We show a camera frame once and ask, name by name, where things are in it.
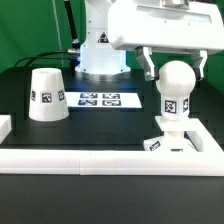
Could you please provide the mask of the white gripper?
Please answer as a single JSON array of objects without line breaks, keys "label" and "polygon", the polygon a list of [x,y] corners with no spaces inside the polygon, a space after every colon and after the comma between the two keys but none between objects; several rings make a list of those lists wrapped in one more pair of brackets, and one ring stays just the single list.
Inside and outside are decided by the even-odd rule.
[{"label": "white gripper", "polygon": [[164,0],[117,0],[108,11],[108,39],[114,49],[137,48],[136,59],[146,81],[158,79],[152,50],[192,51],[193,71],[201,81],[208,53],[224,50],[224,24],[214,4],[190,1],[183,8],[167,7]]}]

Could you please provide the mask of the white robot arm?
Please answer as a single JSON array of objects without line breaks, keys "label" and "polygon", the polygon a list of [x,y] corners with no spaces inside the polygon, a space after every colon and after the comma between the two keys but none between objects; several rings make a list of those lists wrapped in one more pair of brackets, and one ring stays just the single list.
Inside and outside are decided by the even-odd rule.
[{"label": "white robot arm", "polygon": [[146,80],[159,72],[151,55],[189,54],[196,77],[207,57],[224,50],[224,21],[214,4],[194,0],[84,0],[86,39],[79,76],[111,80],[126,73],[126,53],[134,51]]}]

